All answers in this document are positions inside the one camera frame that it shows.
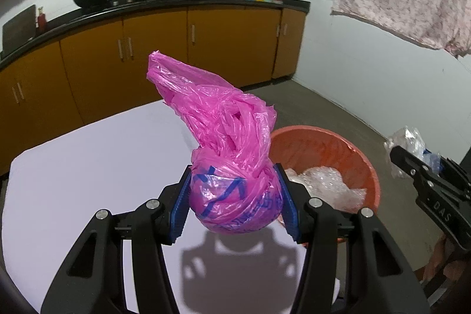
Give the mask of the person's hand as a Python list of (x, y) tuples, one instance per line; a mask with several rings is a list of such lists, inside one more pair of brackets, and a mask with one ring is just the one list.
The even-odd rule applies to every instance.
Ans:
[[(437, 241), (434, 252), (429, 259), (428, 264), (425, 266), (423, 271), (422, 280), (431, 280), (437, 271), (443, 266), (445, 263), (445, 246), (446, 244), (450, 245), (450, 241), (448, 238), (443, 234), (439, 240)], [(466, 261), (453, 261), (448, 263), (443, 269), (443, 275), (450, 279), (451, 281), (458, 281), (461, 278), (461, 275), (465, 271), (467, 266)]]

